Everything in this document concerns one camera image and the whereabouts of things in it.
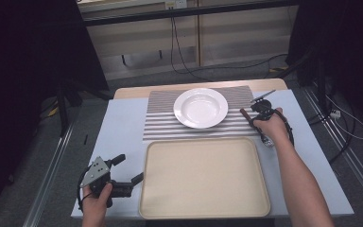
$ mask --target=hand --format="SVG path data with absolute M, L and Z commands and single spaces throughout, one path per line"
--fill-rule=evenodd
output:
M 92 191 L 89 185 L 82 189 L 83 196 L 89 195 L 83 200 L 83 227 L 103 227 L 105 226 L 105 214 L 107 211 L 106 202 L 112 192 L 112 184 L 107 183 L 102 189 L 99 198 L 95 198 L 92 195 Z
M 283 114 L 282 108 L 276 108 L 281 114 Z M 284 121 L 280 118 L 280 116 L 276 113 L 272 115 L 272 117 L 268 121 L 262 120 L 254 120 L 253 122 L 255 127 L 258 127 L 262 130 L 262 132 L 269 136 L 274 142 L 277 138 L 287 138 L 288 133 L 285 128 Z

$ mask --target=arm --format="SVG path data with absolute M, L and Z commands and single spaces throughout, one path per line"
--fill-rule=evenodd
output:
M 288 139 L 285 124 L 274 114 L 269 121 L 254 121 L 275 144 L 285 203 L 294 226 L 334 226 L 314 175 Z
M 105 214 L 107 211 L 106 201 L 112 192 L 112 184 L 107 183 L 102 189 L 99 198 L 95 198 L 91 195 L 90 186 L 86 186 L 82 189 L 83 199 L 83 213 L 82 219 L 83 227 L 104 227 L 105 226 Z

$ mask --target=round plate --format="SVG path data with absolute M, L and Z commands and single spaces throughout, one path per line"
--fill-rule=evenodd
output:
M 175 101 L 173 111 L 185 126 L 206 129 L 217 125 L 228 113 L 228 102 L 219 92 L 197 88 L 184 92 Z

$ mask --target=beige tray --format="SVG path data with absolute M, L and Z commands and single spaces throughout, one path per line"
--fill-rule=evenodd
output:
M 262 217 L 269 209 L 258 154 L 250 139 L 149 145 L 140 201 L 143 218 Z

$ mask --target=striped placemat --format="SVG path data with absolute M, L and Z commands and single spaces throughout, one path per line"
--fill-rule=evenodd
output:
M 194 138 L 218 138 L 232 136 L 253 136 L 256 131 L 240 113 L 244 108 L 251 117 L 253 113 L 250 100 L 252 91 L 248 86 L 213 88 L 220 92 L 227 100 L 229 111 L 219 124 L 208 129 L 191 129 L 184 126 L 173 113 L 176 99 L 185 91 L 151 92 L 147 106 L 146 124 L 144 127 L 144 142 L 158 140 L 177 140 Z

